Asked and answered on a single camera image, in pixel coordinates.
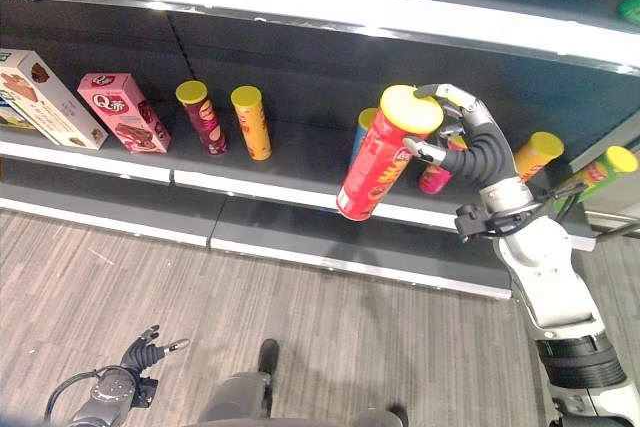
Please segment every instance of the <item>green bottle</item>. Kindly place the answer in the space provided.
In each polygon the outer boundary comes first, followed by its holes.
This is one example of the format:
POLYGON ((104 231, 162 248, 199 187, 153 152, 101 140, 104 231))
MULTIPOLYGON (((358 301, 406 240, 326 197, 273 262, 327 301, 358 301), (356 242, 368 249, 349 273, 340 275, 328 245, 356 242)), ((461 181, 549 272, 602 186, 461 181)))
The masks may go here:
POLYGON ((640 25, 640 0, 623 0, 618 12, 629 22, 640 25))

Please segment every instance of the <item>robotic arm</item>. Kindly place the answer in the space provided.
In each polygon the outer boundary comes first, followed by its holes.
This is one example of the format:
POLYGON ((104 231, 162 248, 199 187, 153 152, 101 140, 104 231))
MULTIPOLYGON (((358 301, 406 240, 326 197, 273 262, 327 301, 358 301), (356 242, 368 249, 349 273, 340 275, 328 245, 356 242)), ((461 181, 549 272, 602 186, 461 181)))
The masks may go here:
POLYGON ((462 122, 465 151, 413 137, 405 146, 478 185, 483 205, 461 206, 456 228, 465 241, 475 235, 494 239, 562 414, 555 425, 640 427, 640 395, 622 370, 589 290, 573 271, 569 235, 545 215, 545 206, 518 176, 511 148, 486 106, 450 84, 425 85, 414 95, 436 97, 462 122))
POLYGON ((159 326, 154 325, 140 334, 122 356, 120 365, 77 374, 63 382, 49 398, 45 422, 50 421, 53 406, 64 389, 78 380, 91 377, 99 380, 91 389, 89 400, 75 413, 68 427, 118 427, 124 423, 132 408, 150 407, 158 381, 141 377, 140 374, 167 354, 189 345, 188 339, 161 347, 150 344, 158 337, 158 329, 159 326))

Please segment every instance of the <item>snack box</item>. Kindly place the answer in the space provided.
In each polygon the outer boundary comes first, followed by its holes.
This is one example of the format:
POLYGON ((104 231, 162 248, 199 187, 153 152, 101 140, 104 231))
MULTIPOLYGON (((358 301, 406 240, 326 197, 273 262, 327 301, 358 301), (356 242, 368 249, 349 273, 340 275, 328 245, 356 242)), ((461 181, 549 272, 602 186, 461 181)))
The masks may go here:
POLYGON ((0 48, 0 97, 54 144, 97 150, 107 138, 33 50, 0 48))
POLYGON ((27 119, 22 117, 20 113, 11 105, 0 97, 0 125, 7 127, 16 127, 18 129, 36 130, 27 119))
POLYGON ((171 136, 131 74, 86 74, 78 92, 129 152, 162 152, 171 136))

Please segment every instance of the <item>red pringles can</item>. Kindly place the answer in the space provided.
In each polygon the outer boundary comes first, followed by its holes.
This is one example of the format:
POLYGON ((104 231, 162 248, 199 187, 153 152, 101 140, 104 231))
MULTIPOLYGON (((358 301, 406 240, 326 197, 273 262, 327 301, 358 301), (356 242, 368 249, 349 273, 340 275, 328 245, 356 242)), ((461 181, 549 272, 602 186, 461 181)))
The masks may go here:
POLYGON ((351 164, 336 204, 351 220, 366 220, 391 189, 409 161, 403 139, 425 139, 442 123, 440 105, 431 97, 414 97, 415 87, 393 85, 380 98, 380 108, 358 155, 351 164))
MULTIPOLYGON (((464 150, 467 144, 459 135, 454 135, 447 139, 447 147, 451 150, 464 150)), ((418 181, 418 187, 426 194, 437 194, 451 180, 453 175, 446 169, 435 164, 427 165, 418 181)))
POLYGON ((191 125, 198 132, 205 150, 211 155, 226 152, 227 138, 213 111, 207 86, 198 80, 188 80, 178 86, 176 97, 187 111, 191 125))

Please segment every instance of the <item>gray carpet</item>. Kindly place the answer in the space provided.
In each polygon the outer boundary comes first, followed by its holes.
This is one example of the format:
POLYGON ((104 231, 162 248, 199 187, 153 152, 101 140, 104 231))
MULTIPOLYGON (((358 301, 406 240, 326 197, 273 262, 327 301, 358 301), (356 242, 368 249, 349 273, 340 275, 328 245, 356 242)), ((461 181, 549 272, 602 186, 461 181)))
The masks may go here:
MULTIPOLYGON (((151 369, 154 405, 130 426, 195 422, 216 384, 282 346, 274 416, 346 423, 398 400, 412 425, 545 425, 544 376, 512 302, 376 282, 293 264, 2 212, 0 412, 37 420, 76 372, 119 361, 159 323, 191 347, 151 369)), ((629 373, 640 377, 640 241, 580 254, 629 373)), ((91 381, 64 394, 67 418, 91 381)))

